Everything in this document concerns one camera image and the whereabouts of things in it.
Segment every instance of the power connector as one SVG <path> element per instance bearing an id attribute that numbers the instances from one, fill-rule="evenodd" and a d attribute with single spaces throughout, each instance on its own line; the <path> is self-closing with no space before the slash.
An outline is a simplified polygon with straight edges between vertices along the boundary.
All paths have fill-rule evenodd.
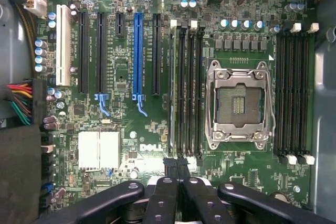
<path id="1" fill-rule="evenodd" d="M 47 17 L 47 3 L 48 0 L 27 0 L 24 4 L 24 9 L 35 14 L 37 17 L 46 18 Z"/>

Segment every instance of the motherboard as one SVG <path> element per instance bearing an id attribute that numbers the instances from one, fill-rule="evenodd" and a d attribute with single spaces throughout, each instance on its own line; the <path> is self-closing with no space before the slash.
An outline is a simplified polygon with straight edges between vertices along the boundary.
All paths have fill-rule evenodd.
<path id="1" fill-rule="evenodd" d="M 308 203 L 315 10 L 307 0 L 47 0 L 37 24 L 53 210 L 186 158 Z"/>

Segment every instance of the green circuit board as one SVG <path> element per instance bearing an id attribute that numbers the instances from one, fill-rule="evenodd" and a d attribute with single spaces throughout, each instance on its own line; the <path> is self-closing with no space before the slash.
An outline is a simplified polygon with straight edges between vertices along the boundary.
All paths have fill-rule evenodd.
<path id="1" fill-rule="evenodd" d="M 130 173 L 137 168 L 136 180 L 144 184 L 152 176 L 164 176 L 162 159 L 176 157 L 176 151 L 169 152 L 169 70 L 170 66 L 170 20 L 205 21 L 203 36 L 203 81 L 208 65 L 213 59 L 226 68 L 255 69 L 264 61 L 271 75 L 272 101 L 275 99 L 276 82 L 276 38 L 269 33 L 271 27 L 281 20 L 312 20 L 314 10 L 304 13 L 286 12 L 284 7 L 292 1 L 304 0 L 246 0 L 238 6 L 237 0 L 223 0 L 221 4 L 207 4 L 206 0 L 197 0 L 193 9 L 181 9 L 181 0 L 79 0 L 81 8 L 89 14 L 89 84 L 87 94 L 78 92 L 78 76 L 71 75 L 71 86 L 58 86 L 66 97 L 65 106 L 56 107 L 57 102 L 48 103 L 48 115 L 58 119 L 58 128 L 53 131 L 55 144 L 54 183 L 55 192 L 66 190 L 62 199 L 55 200 L 53 209 L 66 207 L 77 201 L 96 194 L 120 182 L 130 180 Z M 56 12 L 56 5 L 69 5 L 69 0 L 48 0 L 48 12 Z M 107 14 L 107 94 L 106 109 L 110 115 L 101 113 L 96 94 L 96 41 L 97 13 Z M 115 36 L 115 14 L 125 14 L 125 36 Z M 143 109 L 145 117 L 138 111 L 137 103 L 132 100 L 133 87 L 133 40 L 134 12 L 143 13 Z M 161 29 L 161 65 L 160 95 L 152 95 L 152 14 L 162 16 Z M 264 27 L 255 32 L 251 29 L 235 31 L 222 30 L 220 20 L 263 20 Z M 78 65 L 79 25 L 71 24 L 71 66 Z M 48 26 L 47 20 L 38 22 L 38 38 L 49 44 L 46 66 L 49 72 L 40 77 L 47 79 L 50 87 L 55 86 L 55 29 Z M 265 41 L 263 51 L 223 50 L 216 48 L 216 40 Z M 313 61 L 313 38 L 310 40 L 310 59 Z M 313 64 L 310 69 L 309 87 L 313 89 Z M 219 148 L 211 150 L 204 134 L 205 84 L 202 85 L 202 166 L 197 166 L 193 157 L 188 157 L 192 176 L 204 177 L 214 187 L 224 181 L 242 183 L 246 186 L 270 194 L 283 192 L 296 206 L 308 202 L 309 165 L 289 165 L 279 163 L 273 154 L 272 137 L 263 150 L 257 150 L 253 143 L 221 143 Z M 312 118 L 312 93 L 309 98 L 308 118 Z M 111 149 L 111 155 L 117 155 L 118 167 L 101 170 L 83 170 L 79 164 L 79 135 L 82 132 L 119 132 L 118 153 Z M 311 133 L 307 130 L 308 139 Z"/>

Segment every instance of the blue pci express slot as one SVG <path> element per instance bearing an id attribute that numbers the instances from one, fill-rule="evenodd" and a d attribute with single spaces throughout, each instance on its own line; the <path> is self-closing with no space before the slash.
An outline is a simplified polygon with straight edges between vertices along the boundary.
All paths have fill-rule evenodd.
<path id="1" fill-rule="evenodd" d="M 133 59 L 133 94 L 132 100 L 137 101 L 136 104 L 138 110 L 144 116 L 147 113 L 143 111 L 143 99 L 142 94 L 142 59 L 143 59 L 143 48 L 142 48 L 142 13 L 134 13 L 134 59 Z"/>

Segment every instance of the gray metal panel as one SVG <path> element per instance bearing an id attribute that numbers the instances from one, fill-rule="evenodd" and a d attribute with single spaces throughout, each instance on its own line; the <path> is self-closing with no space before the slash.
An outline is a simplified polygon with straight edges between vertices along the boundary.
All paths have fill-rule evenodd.
<path id="1" fill-rule="evenodd" d="M 3 85 L 30 78 L 32 72 L 23 26 L 7 0 L 0 0 L 0 4 L 10 16 L 10 19 L 0 26 L 0 85 Z M 0 102 L 0 119 L 13 115 L 8 102 Z"/>
<path id="2" fill-rule="evenodd" d="M 319 37 L 336 25 L 336 0 L 318 7 Z M 322 44 L 315 53 L 313 154 L 310 202 L 314 212 L 336 221 L 336 43 Z"/>

